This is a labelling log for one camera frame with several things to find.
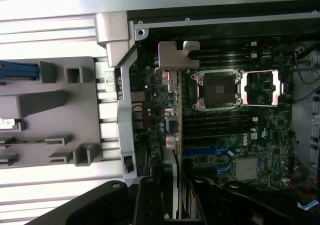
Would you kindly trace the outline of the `silver chipset heatsink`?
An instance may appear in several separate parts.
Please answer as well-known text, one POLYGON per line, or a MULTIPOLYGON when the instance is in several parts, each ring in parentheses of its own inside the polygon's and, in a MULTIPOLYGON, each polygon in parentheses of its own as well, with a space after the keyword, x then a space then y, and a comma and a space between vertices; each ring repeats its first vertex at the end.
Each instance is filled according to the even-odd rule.
POLYGON ((235 177, 238 181, 254 180, 258 177, 258 158, 239 157, 235 160, 235 177))

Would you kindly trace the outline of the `blue expansion slot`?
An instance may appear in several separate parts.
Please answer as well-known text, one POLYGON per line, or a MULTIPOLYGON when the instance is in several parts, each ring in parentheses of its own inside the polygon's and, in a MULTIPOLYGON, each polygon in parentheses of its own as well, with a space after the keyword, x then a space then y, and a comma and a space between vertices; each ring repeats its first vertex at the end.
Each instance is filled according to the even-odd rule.
POLYGON ((184 157, 193 156, 207 156, 207 155, 219 155, 225 151, 228 151, 229 147, 225 148, 195 148, 195 149, 184 149, 182 154, 184 157))

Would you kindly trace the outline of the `green motherboard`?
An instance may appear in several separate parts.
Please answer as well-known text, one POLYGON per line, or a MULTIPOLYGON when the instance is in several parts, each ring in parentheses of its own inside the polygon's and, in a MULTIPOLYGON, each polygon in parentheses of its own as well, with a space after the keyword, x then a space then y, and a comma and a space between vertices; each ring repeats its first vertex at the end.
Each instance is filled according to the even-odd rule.
MULTIPOLYGON (((163 83, 158 68, 158 41, 144 41, 137 46, 138 58, 130 68, 130 88, 141 92, 141 99, 132 100, 134 145, 144 158, 138 160, 138 172, 163 180, 165 150, 170 132, 178 131, 174 116, 174 94, 163 83)), ((185 149, 226 148, 221 154, 184 157, 185 176, 207 177, 218 186, 236 179, 236 159, 258 158, 257 179, 242 180, 260 190, 282 190, 288 186, 292 172, 290 164, 290 130, 292 125, 292 78, 296 54, 289 43, 277 37, 248 37, 202 40, 200 49, 189 57, 199 61, 198 69, 188 69, 182 75, 182 151, 185 149), (196 103, 195 81, 191 75, 198 71, 235 69, 250 71, 279 71, 283 94, 278 106, 237 106, 227 110, 199 111, 196 103), (255 128, 255 131, 223 136, 185 137, 184 130, 206 128, 255 128)))

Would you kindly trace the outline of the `CPU socket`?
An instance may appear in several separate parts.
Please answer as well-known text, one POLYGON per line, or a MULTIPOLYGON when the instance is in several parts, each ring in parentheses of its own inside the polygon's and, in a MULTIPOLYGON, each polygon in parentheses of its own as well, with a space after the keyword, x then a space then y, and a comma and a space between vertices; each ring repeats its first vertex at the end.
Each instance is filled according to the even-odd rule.
POLYGON ((241 98, 242 71, 238 69, 214 69, 194 72, 195 103, 198 111, 224 111, 243 105, 241 98))

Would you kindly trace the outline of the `grey plastic parts rack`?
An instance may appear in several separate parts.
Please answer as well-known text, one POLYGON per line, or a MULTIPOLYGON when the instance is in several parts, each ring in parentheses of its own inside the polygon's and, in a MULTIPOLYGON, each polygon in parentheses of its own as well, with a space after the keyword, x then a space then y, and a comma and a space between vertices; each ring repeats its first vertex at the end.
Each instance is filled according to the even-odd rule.
POLYGON ((0 80, 0 141, 62 144, 0 146, 0 169, 47 165, 90 166, 102 158, 95 61, 85 57, 5 60, 37 64, 39 79, 0 80))

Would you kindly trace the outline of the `green RAM stick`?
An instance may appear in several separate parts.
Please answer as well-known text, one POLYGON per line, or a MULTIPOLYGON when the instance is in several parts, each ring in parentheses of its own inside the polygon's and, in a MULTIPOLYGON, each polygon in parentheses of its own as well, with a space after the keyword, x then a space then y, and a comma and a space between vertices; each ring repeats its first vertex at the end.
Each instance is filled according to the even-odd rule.
POLYGON ((46 145, 62 145, 63 142, 59 140, 2 140, 0 146, 12 146, 22 144, 46 144, 46 145))

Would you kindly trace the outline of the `metal socket cover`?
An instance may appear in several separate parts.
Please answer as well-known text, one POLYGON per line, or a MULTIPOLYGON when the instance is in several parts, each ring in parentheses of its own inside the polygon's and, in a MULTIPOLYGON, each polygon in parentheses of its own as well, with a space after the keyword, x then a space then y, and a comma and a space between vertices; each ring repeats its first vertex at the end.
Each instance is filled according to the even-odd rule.
POLYGON ((284 92, 278 70, 245 71, 241 74, 239 94, 244 106, 276 107, 284 92))

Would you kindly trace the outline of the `silver CPU chip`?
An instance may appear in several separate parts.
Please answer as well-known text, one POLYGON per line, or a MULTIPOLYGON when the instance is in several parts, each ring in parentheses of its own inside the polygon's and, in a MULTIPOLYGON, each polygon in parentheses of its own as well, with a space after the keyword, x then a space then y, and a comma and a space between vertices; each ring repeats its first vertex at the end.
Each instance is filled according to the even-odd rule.
POLYGON ((10 130, 13 129, 16 122, 14 119, 1 119, 0 118, 0 130, 10 130))

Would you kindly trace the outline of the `black open PC case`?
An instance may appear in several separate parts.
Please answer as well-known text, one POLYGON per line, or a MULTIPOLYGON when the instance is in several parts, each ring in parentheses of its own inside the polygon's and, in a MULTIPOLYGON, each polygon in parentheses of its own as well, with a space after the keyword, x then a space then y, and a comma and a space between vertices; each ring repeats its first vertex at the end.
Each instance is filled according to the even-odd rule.
POLYGON ((133 99, 142 99, 143 93, 132 93, 130 68, 138 59, 138 44, 148 41, 175 41, 177 49, 185 41, 226 40, 239 38, 279 38, 292 46, 290 164, 292 172, 288 185, 280 190, 261 190, 279 195, 303 211, 303 225, 320 225, 320 11, 298 11, 286 14, 250 15, 217 18, 191 16, 156 17, 147 11, 145 17, 130 19, 126 11, 103 12, 95 16, 97 43, 106 49, 108 65, 115 69, 117 93, 117 133, 127 181, 139 183, 142 177, 157 180, 162 202, 162 225, 204 225, 198 215, 190 214, 190 180, 211 178, 185 176, 183 172, 183 212, 178 219, 178 171, 171 150, 164 152, 164 178, 143 175, 138 171, 143 151, 137 151, 133 130, 133 99))

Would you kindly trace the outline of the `hard disk in blue caddy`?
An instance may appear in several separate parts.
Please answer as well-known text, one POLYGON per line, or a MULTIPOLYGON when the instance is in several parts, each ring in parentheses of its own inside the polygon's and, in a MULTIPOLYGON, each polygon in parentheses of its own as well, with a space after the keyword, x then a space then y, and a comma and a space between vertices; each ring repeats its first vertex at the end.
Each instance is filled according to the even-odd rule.
POLYGON ((0 81, 10 79, 38 80, 40 77, 37 64, 19 63, 0 60, 0 81))

